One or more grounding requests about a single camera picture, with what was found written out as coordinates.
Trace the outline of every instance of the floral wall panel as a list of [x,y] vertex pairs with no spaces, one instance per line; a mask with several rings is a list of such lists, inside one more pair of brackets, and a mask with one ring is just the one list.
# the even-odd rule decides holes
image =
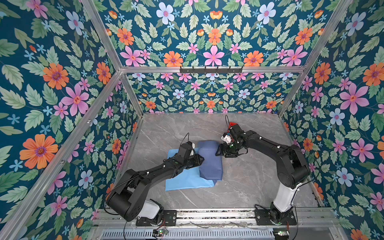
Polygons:
[[384,236],[383,1],[354,1],[284,114],[316,187],[354,240]]
[[118,84],[52,183],[20,238],[87,239],[122,159],[137,115]]
[[296,66],[306,61],[337,3],[112,0],[95,5],[126,66]]
[[282,106],[293,73],[128,75],[144,112],[260,112]]

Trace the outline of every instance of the blue cloth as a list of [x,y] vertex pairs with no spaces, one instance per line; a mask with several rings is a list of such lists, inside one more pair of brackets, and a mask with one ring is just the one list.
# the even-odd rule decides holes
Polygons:
[[[173,157],[177,153],[178,149],[171,149],[168,151],[168,157]],[[191,169],[184,169],[182,173],[174,178],[166,180],[166,191],[178,190],[178,189],[194,189],[201,187],[213,187],[215,185],[213,180],[207,180],[200,177],[199,167]]]
[[216,156],[219,143],[216,141],[200,141],[199,154],[204,158],[204,162],[199,167],[200,177],[207,180],[223,179],[223,164],[221,156]]

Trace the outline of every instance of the flower center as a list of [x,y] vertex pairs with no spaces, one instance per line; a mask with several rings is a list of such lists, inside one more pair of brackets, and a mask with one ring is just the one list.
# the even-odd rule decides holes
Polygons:
[[372,78],[377,78],[378,75],[379,75],[379,71],[374,71],[371,76]]
[[73,99],[73,103],[74,104],[79,104],[81,102],[81,99],[79,96],[76,96],[74,99]]
[[61,78],[61,74],[59,72],[55,72],[52,74],[53,80],[57,81]]
[[41,157],[42,155],[44,155],[46,149],[44,146],[40,146],[38,147],[36,150],[35,150],[35,154],[38,156],[38,157]]

